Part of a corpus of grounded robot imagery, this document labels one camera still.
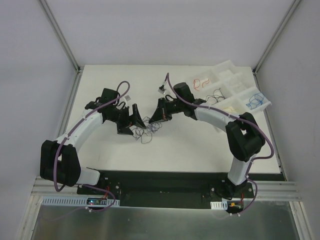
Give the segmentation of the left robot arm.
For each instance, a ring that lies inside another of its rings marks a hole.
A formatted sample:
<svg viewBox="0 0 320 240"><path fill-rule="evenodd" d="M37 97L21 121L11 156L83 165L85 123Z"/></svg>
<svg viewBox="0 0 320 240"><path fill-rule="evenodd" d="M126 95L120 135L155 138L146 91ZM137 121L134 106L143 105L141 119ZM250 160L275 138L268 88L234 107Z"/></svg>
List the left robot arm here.
<svg viewBox="0 0 320 240"><path fill-rule="evenodd" d="M120 93L104 88L100 97L90 101L78 122L69 131L55 140L43 142L40 150L40 177L56 184L72 187L88 185L90 191L99 195L105 191L106 183L100 172L82 167L78 152L89 136L104 122L116 124L119 135L133 135L132 126L145 128L137 104L118 107Z"/></svg>

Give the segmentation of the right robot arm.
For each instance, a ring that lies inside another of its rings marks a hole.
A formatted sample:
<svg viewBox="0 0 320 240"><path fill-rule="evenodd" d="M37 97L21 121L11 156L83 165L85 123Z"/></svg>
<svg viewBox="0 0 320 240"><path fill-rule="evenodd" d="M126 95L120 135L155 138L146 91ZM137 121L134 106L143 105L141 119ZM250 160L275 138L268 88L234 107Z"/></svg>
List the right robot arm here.
<svg viewBox="0 0 320 240"><path fill-rule="evenodd" d="M247 183L246 175L250 161L266 143L265 137L254 127L257 124L255 118L249 112L232 118L221 110L209 109L205 100L194 98L185 82L177 83L173 89L176 98L159 98L149 123L167 122L172 119L173 114L183 113L186 117L208 123L225 132L233 160L225 182L217 187L215 192L219 197L228 200L237 197Z"/></svg>

